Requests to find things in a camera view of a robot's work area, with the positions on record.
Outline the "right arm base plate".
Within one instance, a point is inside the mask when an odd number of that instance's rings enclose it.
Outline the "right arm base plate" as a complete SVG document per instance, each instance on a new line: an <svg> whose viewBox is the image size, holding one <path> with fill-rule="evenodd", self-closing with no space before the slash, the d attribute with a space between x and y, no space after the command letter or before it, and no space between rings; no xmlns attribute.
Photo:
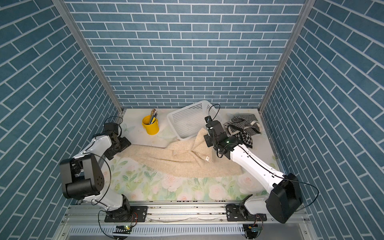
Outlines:
<svg viewBox="0 0 384 240"><path fill-rule="evenodd" d="M250 222L264 222L267 221L266 214L250 214L244 206L236 204L226 205L226 216L228 222L240 222L240 221L250 221Z"/></svg>

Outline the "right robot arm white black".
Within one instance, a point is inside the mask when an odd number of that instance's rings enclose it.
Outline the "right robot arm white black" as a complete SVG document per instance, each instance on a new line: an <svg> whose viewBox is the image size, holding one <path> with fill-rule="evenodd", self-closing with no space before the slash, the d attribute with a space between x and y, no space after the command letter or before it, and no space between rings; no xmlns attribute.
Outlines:
<svg viewBox="0 0 384 240"><path fill-rule="evenodd" d="M292 173L285 175L268 166L254 155L235 136L228 136L222 124L205 117L208 134L204 136L208 147L217 151L218 157L225 156L250 173L269 194L265 200L269 214L284 224L303 203L298 178Z"/></svg>

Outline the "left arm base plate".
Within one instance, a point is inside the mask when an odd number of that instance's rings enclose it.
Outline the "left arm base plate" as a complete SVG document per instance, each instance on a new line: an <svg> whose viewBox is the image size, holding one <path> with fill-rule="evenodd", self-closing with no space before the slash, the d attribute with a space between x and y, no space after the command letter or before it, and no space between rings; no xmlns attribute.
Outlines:
<svg viewBox="0 0 384 240"><path fill-rule="evenodd" d="M119 208L113 211L107 211L106 223L143 223L146 220L148 206L131 206L129 210Z"/></svg>

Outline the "beige knitted scarf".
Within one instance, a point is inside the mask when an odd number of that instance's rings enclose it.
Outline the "beige knitted scarf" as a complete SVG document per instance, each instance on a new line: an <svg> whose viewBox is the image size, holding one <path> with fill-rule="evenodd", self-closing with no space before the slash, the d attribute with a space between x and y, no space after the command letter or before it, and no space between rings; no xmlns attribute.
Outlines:
<svg viewBox="0 0 384 240"><path fill-rule="evenodd" d="M181 178L219 178L239 176L243 169L225 157L218 158L212 147L207 147L202 128L197 136L170 143L166 148L132 145L118 154L156 171Z"/></svg>

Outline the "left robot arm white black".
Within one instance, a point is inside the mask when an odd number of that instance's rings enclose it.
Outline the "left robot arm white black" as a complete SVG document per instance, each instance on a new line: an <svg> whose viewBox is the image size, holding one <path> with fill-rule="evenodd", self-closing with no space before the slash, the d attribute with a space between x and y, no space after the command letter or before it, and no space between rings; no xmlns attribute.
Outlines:
<svg viewBox="0 0 384 240"><path fill-rule="evenodd" d="M117 123L105 123L80 153L60 162L62 192L65 198L85 200L105 209L109 222L125 222L132 217L128 199L110 190L110 160L131 145L122 137Z"/></svg>

